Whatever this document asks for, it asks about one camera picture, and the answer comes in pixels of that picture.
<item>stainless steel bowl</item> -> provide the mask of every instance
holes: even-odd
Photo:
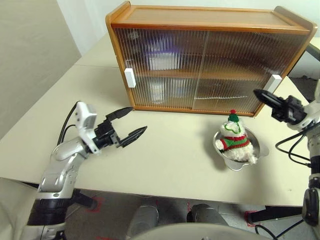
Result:
[[[258,141],[257,137],[250,131],[248,128],[245,127],[245,131],[247,134],[248,139],[250,140],[251,144],[253,145],[253,153],[256,156],[256,158],[259,160],[259,158],[268,156],[269,149],[267,146],[265,146],[263,143]],[[224,153],[220,152],[220,150],[216,146],[216,140],[222,139],[223,135],[220,131],[218,131],[214,136],[212,140],[212,144],[214,146],[214,149],[216,152],[224,159],[225,165],[230,168],[233,171],[239,171],[243,168],[243,166],[250,165],[248,161],[236,161],[232,160],[224,155]]]

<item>red tape mark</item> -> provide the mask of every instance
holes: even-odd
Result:
[[[187,202],[187,203],[186,203],[186,207],[187,207],[188,212],[190,212],[190,211],[191,211],[190,202]]]
[[[103,236],[96,236],[96,240],[117,240],[115,238],[110,238],[110,237],[103,237]]]
[[[247,224],[247,226],[248,227],[254,227],[254,226],[256,226],[254,223],[249,223],[248,222],[248,214],[250,214],[250,213],[255,213],[256,211],[245,211],[244,212],[244,220],[246,221],[246,224]]]
[[[98,213],[98,212],[100,212],[101,205],[105,201],[105,198],[101,197],[101,196],[93,196],[92,199],[97,201],[96,207],[94,209],[86,209],[85,211],[88,212],[88,213]]]

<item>white panel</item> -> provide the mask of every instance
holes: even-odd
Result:
[[[279,86],[281,81],[282,81],[281,76],[273,74],[269,78],[269,80],[266,83],[266,85],[264,86],[263,90],[266,90],[266,91],[269,91],[270,93],[273,93],[276,90],[276,88]]]
[[[102,37],[95,32],[96,19],[91,19],[94,15],[93,8],[88,9],[85,0],[57,0],[57,2],[74,42],[83,56]]]
[[[124,75],[129,88],[134,88],[136,86],[136,79],[134,75],[134,70],[132,68],[126,68],[124,70]]]

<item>cabinet top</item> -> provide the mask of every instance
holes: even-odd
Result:
[[[316,25],[277,6],[274,10],[131,5],[107,15],[113,28],[184,29],[307,35]]]

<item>tabletop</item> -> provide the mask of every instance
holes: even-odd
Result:
[[[307,101],[286,77],[277,96]],[[92,104],[96,125],[106,114],[130,106],[109,36],[85,56],[0,140],[0,177],[38,183],[57,144],[63,122],[76,101]],[[81,165],[75,187],[128,194],[257,205],[301,206],[310,170],[295,164],[275,144],[296,132],[271,118],[263,107],[244,124],[269,148],[269,155],[241,171],[228,169],[212,146],[225,115],[133,111],[112,122],[120,138],[148,126],[125,148],[108,146]],[[77,135],[68,131],[66,140]],[[308,156],[304,139],[295,152]]]
[[[310,43],[316,48],[320,49],[320,37],[313,37]]]

